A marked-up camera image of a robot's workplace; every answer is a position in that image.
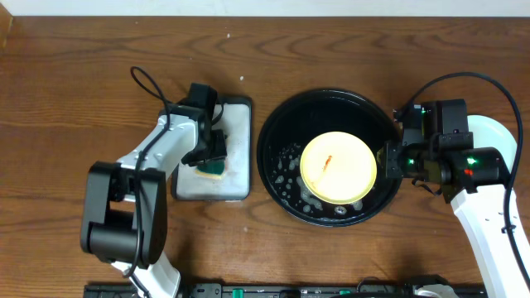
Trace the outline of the mint plate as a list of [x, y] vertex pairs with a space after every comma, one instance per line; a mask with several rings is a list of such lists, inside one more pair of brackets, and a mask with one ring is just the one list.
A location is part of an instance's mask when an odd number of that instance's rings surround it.
[[512, 133], [500, 122], [481, 115], [467, 117], [469, 130], [473, 133], [474, 148], [493, 147], [502, 155], [512, 172], [517, 143]]

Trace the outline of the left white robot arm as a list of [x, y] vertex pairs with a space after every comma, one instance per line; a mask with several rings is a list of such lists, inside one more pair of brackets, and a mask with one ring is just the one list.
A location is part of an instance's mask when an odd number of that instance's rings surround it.
[[214, 107], [172, 104], [133, 151], [89, 169], [81, 248], [121, 271], [141, 297], [174, 297], [179, 290], [181, 275], [164, 253], [166, 183], [182, 161], [205, 160], [220, 116]]

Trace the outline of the yellow plate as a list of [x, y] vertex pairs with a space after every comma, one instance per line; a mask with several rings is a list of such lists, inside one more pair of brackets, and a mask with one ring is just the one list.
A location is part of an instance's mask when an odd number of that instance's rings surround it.
[[375, 155], [360, 138], [347, 132], [326, 132], [312, 139], [300, 159], [301, 179], [318, 199], [351, 204], [375, 185]]

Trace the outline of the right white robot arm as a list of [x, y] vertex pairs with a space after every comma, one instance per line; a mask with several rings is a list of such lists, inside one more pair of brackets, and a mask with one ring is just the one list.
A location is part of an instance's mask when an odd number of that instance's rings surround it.
[[377, 159], [387, 178], [411, 178], [421, 187], [440, 186], [470, 241], [485, 290], [490, 297], [527, 297], [520, 265], [529, 261], [529, 243], [521, 227], [510, 173], [493, 147], [475, 148], [464, 140], [436, 136], [403, 145], [386, 142]]

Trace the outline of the green yellow sponge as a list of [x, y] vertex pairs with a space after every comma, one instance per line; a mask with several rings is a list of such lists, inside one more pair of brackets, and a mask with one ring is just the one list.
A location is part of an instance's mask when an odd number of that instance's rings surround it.
[[208, 179], [220, 180], [224, 175], [225, 167], [224, 160], [208, 161], [198, 165], [195, 168], [195, 173]]

